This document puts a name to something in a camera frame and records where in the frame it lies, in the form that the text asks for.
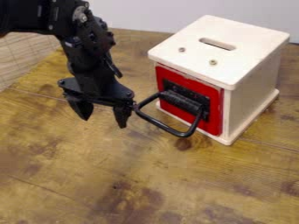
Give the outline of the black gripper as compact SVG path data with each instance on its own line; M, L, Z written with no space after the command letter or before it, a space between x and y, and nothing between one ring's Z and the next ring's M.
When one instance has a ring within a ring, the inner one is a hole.
M87 121L94 112L94 104L114 107L114 115L120 129L135 111L134 91L118 78L123 77L115 66L110 49L98 45L87 48L83 44L62 45L72 78L59 81L67 102L79 117Z

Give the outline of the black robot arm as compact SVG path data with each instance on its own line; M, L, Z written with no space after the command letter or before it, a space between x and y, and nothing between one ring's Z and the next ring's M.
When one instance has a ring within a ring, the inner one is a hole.
M114 33L95 17L86 0L0 0L0 36L11 32L52 35L67 56L72 76L58 81L72 110L88 120L96 104L114 109L116 123L127 126L134 91L118 79L110 50Z

